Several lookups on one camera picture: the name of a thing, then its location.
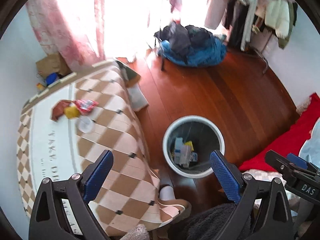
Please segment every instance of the red snack package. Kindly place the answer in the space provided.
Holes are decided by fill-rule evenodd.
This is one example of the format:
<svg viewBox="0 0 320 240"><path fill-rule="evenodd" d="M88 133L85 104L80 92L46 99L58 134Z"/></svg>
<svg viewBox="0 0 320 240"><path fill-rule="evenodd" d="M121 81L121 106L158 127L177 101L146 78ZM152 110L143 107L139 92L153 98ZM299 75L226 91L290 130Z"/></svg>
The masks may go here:
<svg viewBox="0 0 320 240"><path fill-rule="evenodd" d="M82 115L89 114L99 103L92 100L73 101Z"/></svg>

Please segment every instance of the red cloth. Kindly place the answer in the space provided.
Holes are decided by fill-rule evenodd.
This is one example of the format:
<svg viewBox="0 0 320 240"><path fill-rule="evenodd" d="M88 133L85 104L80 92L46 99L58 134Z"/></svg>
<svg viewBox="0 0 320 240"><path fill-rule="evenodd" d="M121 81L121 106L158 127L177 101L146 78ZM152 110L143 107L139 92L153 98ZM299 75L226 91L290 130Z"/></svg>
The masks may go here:
<svg viewBox="0 0 320 240"><path fill-rule="evenodd" d="M316 121L320 117L320 98L316 93L310 97L311 103L308 109L303 112L298 121L290 127L290 130L274 140L258 155L242 163L239 167L241 172L250 169L276 171L264 161L264 157L269 150L274 150L283 157L286 157L289 153L299 155L304 142L310 139L311 135L309 132L313 129Z"/></svg>

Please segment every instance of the pink curtain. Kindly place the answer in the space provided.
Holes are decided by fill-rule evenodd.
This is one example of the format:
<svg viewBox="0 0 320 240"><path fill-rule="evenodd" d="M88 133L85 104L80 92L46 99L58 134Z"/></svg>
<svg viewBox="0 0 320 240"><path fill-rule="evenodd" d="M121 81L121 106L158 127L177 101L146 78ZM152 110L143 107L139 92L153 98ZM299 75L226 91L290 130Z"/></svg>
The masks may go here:
<svg viewBox="0 0 320 240"><path fill-rule="evenodd" d="M30 22L47 54L77 72L105 59L104 0L29 0Z"/></svg>

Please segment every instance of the trash can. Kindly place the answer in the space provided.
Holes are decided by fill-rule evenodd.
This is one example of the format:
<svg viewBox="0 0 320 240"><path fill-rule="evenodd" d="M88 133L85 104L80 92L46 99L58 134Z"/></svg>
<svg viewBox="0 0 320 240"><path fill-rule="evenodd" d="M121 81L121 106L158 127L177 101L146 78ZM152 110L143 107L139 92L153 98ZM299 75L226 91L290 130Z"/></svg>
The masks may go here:
<svg viewBox="0 0 320 240"><path fill-rule="evenodd" d="M192 141L194 151L198 154L198 162L188 168L174 163L171 152L174 151L175 138L182 137L183 142ZM164 157L172 170L187 178L204 178L213 170L210 165L210 154L220 150L224 155L225 145L218 127L210 120L189 115L174 121L164 134L162 143Z"/></svg>

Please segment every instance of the blue gripper pad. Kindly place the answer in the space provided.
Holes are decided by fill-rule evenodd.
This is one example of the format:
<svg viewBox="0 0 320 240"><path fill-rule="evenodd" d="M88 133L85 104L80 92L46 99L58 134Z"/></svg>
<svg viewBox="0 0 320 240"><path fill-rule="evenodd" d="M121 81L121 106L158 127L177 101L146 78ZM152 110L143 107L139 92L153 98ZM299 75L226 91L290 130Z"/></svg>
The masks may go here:
<svg viewBox="0 0 320 240"><path fill-rule="evenodd" d="M83 199L87 204L97 197L103 182L112 168L112 165L113 155L111 151L108 151L84 184Z"/></svg>
<svg viewBox="0 0 320 240"><path fill-rule="evenodd" d="M224 159L221 153L218 154L216 151L211 153L210 163L211 168L218 178L228 199L238 204L241 199L240 188L242 187L242 184L240 184L239 181L230 172L229 168L227 167L229 163Z"/></svg>
<svg viewBox="0 0 320 240"><path fill-rule="evenodd" d="M299 156L294 155L293 153L289 153L287 155L287 159L289 160L289 162L294 163L300 168L303 168L305 170L308 169L307 162L304 159L300 158Z"/></svg>

